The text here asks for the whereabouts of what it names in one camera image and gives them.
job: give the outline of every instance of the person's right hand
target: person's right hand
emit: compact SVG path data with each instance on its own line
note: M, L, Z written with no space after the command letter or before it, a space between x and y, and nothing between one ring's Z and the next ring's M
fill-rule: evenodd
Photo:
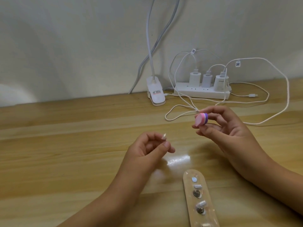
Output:
M265 153L240 118L226 106L210 106L200 111L218 123L192 127L198 135L214 141L232 166L248 181L270 170L274 161Z

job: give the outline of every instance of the wooden table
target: wooden table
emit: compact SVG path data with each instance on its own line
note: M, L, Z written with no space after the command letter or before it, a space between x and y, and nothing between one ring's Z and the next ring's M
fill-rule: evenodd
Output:
M243 121L260 122L286 104L284 80L258 84L270 92L268 103L230 105ZM302 86L302 79L291 80L287 112L249 127L274 160L300 174ZM243 84L233 92L266 96ZM108 187L127 147L148 130L167 133L177 151L164 157L123 226L189 226L182 176L190 168L205 176L221 226L302 226L302 217L241 178L213 142L195 134L193 116L166 122L164 114L179 103L169 96L154 107L146 93L136 93L0 108L0 226L48 227L67 219Z

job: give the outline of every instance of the pink sponge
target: pink sponge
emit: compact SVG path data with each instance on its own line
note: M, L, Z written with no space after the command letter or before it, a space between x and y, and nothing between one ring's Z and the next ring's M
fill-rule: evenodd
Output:
M208 114L207 113L199 113L195 120L195 126L202 126L207 124Z

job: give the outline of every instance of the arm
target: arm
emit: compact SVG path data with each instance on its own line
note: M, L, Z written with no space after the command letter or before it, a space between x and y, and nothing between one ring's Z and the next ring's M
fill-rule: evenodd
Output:
M58 227L118 226L134 206L156 164L167 152L175 152L161 138L156 132L141 134L128 148L108 189Z
M192 127L214 141L245 179L303 215L303 176L272 160L240 118L228 107L210 106L200 111L218 123Z

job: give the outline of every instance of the white wall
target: white wall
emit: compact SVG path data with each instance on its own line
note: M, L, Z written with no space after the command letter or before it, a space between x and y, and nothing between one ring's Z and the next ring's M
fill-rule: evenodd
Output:
M147 55L145 21L151 0L0 0L0 106L126 93ZM156 0L151 45L175 0ZM289 77L303 76L303 0L181 0L154 54L155 72L180 51L207 48L223 63L265 57ZM199 53L199 69L218 63ZM177 80L188 80L189 57ZM146 90L145 66L135 92ZM231 80L280 77L261 61L229 68Z

